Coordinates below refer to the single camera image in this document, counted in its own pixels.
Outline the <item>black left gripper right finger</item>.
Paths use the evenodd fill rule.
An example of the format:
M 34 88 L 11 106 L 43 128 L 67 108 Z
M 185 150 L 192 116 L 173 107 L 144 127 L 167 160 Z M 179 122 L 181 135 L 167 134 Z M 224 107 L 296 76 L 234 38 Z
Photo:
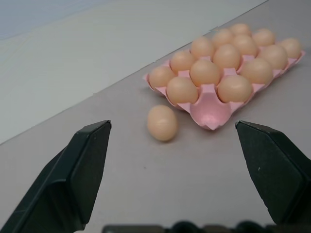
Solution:
M 311 225 L 311 159 L 282 132 L 239 121 L 251 180 L 276 224 Z

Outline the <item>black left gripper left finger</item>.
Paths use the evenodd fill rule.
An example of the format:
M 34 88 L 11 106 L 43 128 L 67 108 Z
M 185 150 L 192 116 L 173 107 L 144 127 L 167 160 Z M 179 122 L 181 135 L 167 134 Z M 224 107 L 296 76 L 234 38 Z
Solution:
M 0 233 L 75 233 L 90 221 L 111 121 L 87 125 L 42 169 Z

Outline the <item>pink egg tray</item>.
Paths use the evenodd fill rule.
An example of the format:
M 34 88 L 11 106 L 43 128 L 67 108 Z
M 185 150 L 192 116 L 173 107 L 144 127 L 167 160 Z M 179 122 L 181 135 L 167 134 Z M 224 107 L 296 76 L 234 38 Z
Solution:
M 273 70 L 273 79 L 269 84 L 252 84 L 253 92 L 250 95 L 249 99 L 246 102 L 229 102 L 223 103 L 219 99 L 216 93 L 216 86 L 214 84 L 203 84 L 199 86 L 198 94 L 199 98 L 195 104 L 191 103 L 178 103 L 176 105 L 172 104 L 167 96 L 166 87 L 155 87 L 152 88 L 149 82 L 149 74 L 143 76 L 143 79 L 147 82 L 148 86 L 160 96 L 163 96 L 167 101 L 174 106 L 176 109 L 186 111 L 190 114 L 193 121 L 200 127 L 208 130 L 215 130 L 219 127 L 222 127 L 226 124 L 235 111 L 243 108 L 257 93 L 260 93 L 266 87 L 268 87 L 274 79 L 282 76 L 289 69 L 295 66 L 300 60 L 306 55 L 304 50 L 301 51 L 300 56 L 297 59 L 288 58 L 288 63 L 284 69 L 274 69 Z M 254 56 L 243 55 L 242 64 L 238 71 L 234 68 L 225 68 L 224 76 L 234 75 L 241 71 L 242 66 L 245 62 L 251 61 L 254 59 Z

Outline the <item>beige egg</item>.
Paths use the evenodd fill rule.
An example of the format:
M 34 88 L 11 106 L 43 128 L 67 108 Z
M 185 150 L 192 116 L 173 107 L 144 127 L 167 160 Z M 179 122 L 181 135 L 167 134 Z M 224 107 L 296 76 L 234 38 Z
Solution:
M 247 24 L 244 23 L 237 23 L 230 27 L 230 30 L 234 35 L 240 35 L 244 34 L 247 36 L 251 36 L 252 32 L 250 30 L 250 27 Z
M 280 41 L 278 44 L 286 50 L 288 58 L 299 58 L 302 51 L 302 45 L 297 38 L 286 38 Z
M 214 47 L 217 49 L 218 47 L 230 44 L 235 35 L 230 29 L 220 29 L 215 35 L 212 37 L 212 43 Z
M 169 67 L 159 66 L 149 73 L 149 83 L 152 88 L 164 87 L 174 77 L 175 73 Z
M 221 69 L 234 68 L 237 70 L 240 66 L 241 58 L 242 56 L 235 46 L 225 44 L 216 50 L 212 61 Z
M 147 116 L 147 129 L 156 140 L 164 142 L 172 140 L 178 131 L 178 122 L 174 111 L 165 105 L 152 107 Z
M 222 102 L 246 102 L 253 92 L 251 83 L 243 76 L 229 75 L 224 77 L 218 87 L 217 94 Z
M 217 85 L 221 78 L 219 68 L 209 60 L 198 60 L 190 69 L 190 77 L 196 86 L 203 84 Z
M 187 77 L 175 77 L 171 79 L 166 88 L 169 101 L 173 105 L 179 103 L 196 103 L 199 94 L 196 86 Z
M 258 54 L 258 58 L 263 58 L 269 62 L 273 69 L 284 69 L 288 63 L 286 50 L 280 45 L 269 45 L 264 47 Z
M 245 62 L 240 74 L 255 84 L 268 84 L 274 77 L 271 64 L 263 58 Z
M 196 59 L 201 57 L 212 58 L 215 53 L 215 47 L 210 39 L 201 36 L 192 42 L 190 52 Z
M 177 74 L 179 71 L 190 70 L 195 61 L 195 57 L 189 51 L 178 51 L 171 58 L 170 67 Z
M 252 38 L 259 47 L 266 47 L 275 43 L 275 34 L 266 28 L 260 29 L 252 34 Z
M 258 47 L 253 38 L 245 34 L 239 34 L 235 36 L 231 42 L 235 46 L 241 55 L 257 56 Z

